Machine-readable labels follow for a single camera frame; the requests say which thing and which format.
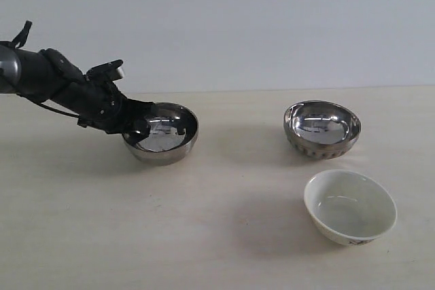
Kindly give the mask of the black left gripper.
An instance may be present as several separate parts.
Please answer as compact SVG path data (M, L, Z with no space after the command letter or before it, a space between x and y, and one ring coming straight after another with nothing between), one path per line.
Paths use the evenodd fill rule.
M78 114L80 126L122 134L128 144L149 137L151 126L145 118L156 110L155 102L128 99L112 82L84 78L57 77L50 82L50 100Z

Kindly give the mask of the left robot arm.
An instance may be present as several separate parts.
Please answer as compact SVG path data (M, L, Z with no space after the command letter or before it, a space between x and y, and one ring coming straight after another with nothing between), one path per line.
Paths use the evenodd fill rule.
M122 79L122 60L114 60L82 73L52 48L30 52L1 42L1 93L17 94L45 107L46 101L64 107L78 126L121 134L134 145L149 137L146 120L155 104L127 98L115 82Z

